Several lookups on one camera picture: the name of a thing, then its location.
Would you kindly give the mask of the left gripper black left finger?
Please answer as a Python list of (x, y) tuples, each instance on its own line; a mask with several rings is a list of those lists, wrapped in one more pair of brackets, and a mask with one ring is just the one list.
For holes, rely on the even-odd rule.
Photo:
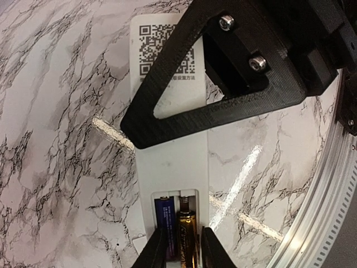
[(156, 229), (132, 268), (165, 268), (167, 247), (166, 231), (163, 228)]

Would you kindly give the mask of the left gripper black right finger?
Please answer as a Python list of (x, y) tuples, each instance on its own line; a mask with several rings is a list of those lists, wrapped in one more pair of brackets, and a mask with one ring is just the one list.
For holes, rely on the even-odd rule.
[(201, 251), (202, 266), (204, 268), (237, 268), (213, 230), (209, 227), (202, 229)]

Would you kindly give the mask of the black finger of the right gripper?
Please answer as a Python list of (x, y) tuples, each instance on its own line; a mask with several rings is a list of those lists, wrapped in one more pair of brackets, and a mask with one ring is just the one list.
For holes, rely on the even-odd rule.
[[(208, 75), (230, 96), (158, 119), (154, 108), (202, 39)], [(121, 129), (146, 149), (217, 126), (300, 104), (307, 88), (286, 56), (289, 44), (261, 1), (193, 1), (139, 86)]]

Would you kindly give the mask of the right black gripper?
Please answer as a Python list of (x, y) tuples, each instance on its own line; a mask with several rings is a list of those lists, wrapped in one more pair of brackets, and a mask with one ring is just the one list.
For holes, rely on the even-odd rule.
[(290, 40), (288, 56), (307, 96), (321, 95), (339, 69), (356, 71), (356, 1), (263, 1)]

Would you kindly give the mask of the gold black battery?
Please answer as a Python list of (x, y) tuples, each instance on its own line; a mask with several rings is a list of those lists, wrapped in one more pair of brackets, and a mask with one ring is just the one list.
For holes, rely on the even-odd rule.
[(194, 201), (193, 195), (179, 197), (177, 231), (181, 267), (199, 267), (200, 249)]

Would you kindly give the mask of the blue battery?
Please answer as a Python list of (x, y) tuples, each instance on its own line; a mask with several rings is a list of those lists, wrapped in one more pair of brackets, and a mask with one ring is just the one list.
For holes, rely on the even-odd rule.
[(167, 234), (166, 260), (178, 260), (177, 220), (174, 197), (155, 199), (157, 227), (163, 228)]

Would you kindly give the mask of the white remote control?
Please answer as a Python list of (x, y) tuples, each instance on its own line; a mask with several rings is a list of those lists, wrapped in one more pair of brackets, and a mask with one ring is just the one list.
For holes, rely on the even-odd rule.
[[(139, 15), (131, 20), (131, 95), (136, 94), (163, 43), (180, 18), (181, 15), (178, 13), (162, 13)], [(158, 118), (165, 118), (205, 104), (204, 49), (202, 40), (197, 40), (172, 77), (153, 113)], [(193, 195), (197, 222), (208, 224), (209, 176), (206, 132), (202, 131), (143, 150), (136, 149), (135, 157), (144, 226), (148, 236), (158, 228), (155, 199), (164, 196), (174, 197), (177, 220), (179, 197)]]

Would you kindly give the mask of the white battery cover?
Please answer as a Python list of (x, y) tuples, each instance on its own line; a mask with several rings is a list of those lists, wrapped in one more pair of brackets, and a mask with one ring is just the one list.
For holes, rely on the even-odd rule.
[(147, 236), (145, 234), (140, 234), (138, 237), (132, 240), (132, 243), (137, 254), (140, 255), (145, 245), (147, 244)]

